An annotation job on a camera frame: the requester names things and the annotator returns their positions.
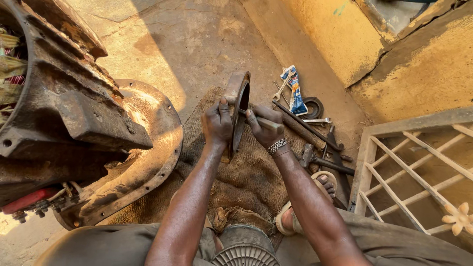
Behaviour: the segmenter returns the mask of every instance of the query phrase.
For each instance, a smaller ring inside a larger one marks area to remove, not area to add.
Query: man's right hand
[[[278,111],[274,111],[269,109],[266,106],[257,106],[255,109],[246,111],[246,118],[248,120],[248,124],[251,127],[251,131],[253,131],[254,137],[263,145],[265,149],[271,147],[274,143],[278,140],[284,138],[284,133],[278,134],[274,131],[261,127],[258,124],[258,120],[256,120],[256,115],[262,118],[266,118],[270,121],[273,121],[278,124],[282,124],[282,114]]]

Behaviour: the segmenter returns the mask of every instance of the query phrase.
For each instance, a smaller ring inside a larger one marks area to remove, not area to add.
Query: wrist
[[[275,153],[273,153],[271,156],[274,158],[282,155],[283,153],[287,153],[289,151],[292,151],[291,150],[291,147],[289,146],[289,144],[286,144],[284,146],[281,146]]]
[[[214,142],[207,142],[205,143],[204,150],[208,150],[209,152],[215,152],[220,156],[225,151],[228,143],[214,143]]]

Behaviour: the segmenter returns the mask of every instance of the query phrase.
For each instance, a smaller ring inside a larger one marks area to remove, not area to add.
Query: yellow wall
[[[376,124],[473,105],[473,1],[414,32],[352,96]]]
[[[370,72],[386,43],[352,0],[282,0],[345,87]]]

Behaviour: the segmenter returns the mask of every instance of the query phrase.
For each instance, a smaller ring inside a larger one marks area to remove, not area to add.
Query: gray trousers
[[[375,266],[471,266],[473,255],[438,238],[339,210],[350,232]],[[141,266],[159,224],[87,226],[71,231],[36,261],[36,266]],[[194,266],[210,266],[212,231],[205,228]]]

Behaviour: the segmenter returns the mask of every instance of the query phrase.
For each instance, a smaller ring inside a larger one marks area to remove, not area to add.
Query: spanner
[[[276,101],[279,101],[279,98],[281,96],[281,93],[282,93],[282,90],[284,89],[284,87],[286,86],[286,84],[289,82],[289,80],[292,78],[292,76],[294,76],[294,74],[296,74],[296,72],[292,72],[292,68],[288,70],[288,77],[284,80],[284,83],[282,84],[281,88],[279,89],[278,92],[276,92],[272,97],[276,97]]]
[[[326,117],[325,119],[302,119],[302,121],[306,123],[332,123],[330,117]]]

